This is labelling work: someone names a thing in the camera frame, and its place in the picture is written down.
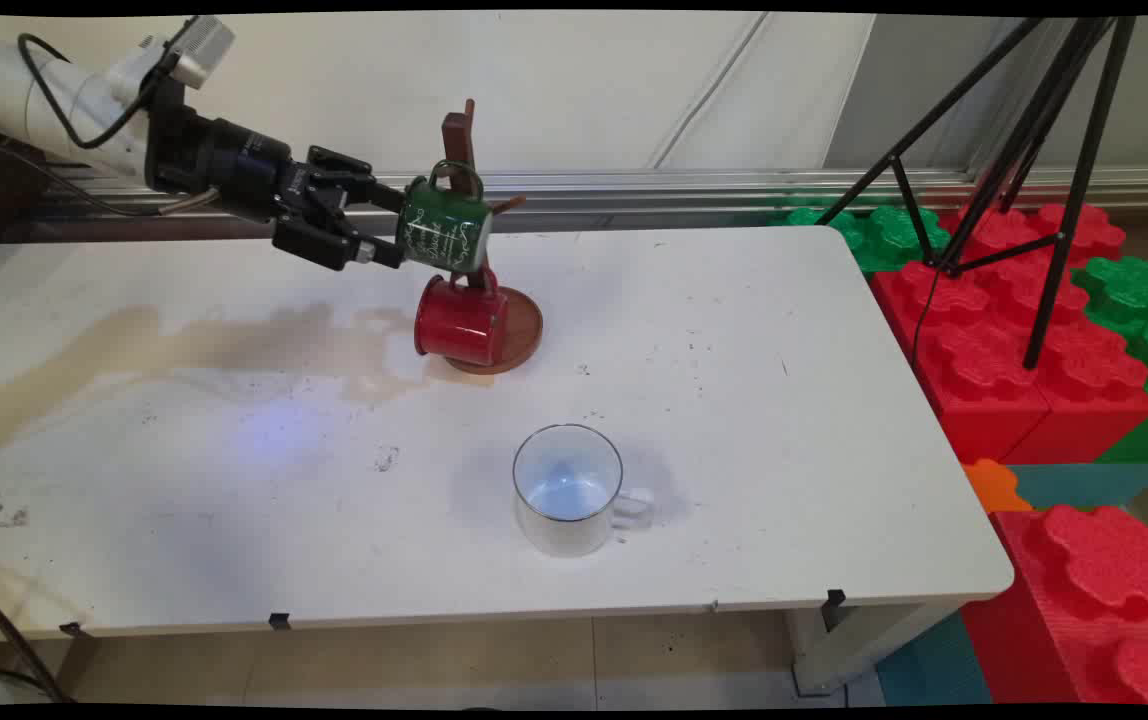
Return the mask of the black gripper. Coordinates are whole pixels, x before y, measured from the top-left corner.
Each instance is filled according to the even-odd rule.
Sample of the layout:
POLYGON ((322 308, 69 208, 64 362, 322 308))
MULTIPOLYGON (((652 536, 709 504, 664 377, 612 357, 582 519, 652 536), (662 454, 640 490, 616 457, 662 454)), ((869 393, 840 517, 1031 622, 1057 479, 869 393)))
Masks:
POLYGON ((304 161, 290 146, 228 119, 189 122, 199 181, 218 191, 216 206, 250 222, 273 223, 272 245, 300 260, 342 272, 349 263, 400 269, 405 251, 347 222, 356 204, 400 212, 404 192, 377 181, 367 161, 312 145, 304 161), (324 202, 312 199, 312 188, 324 202))

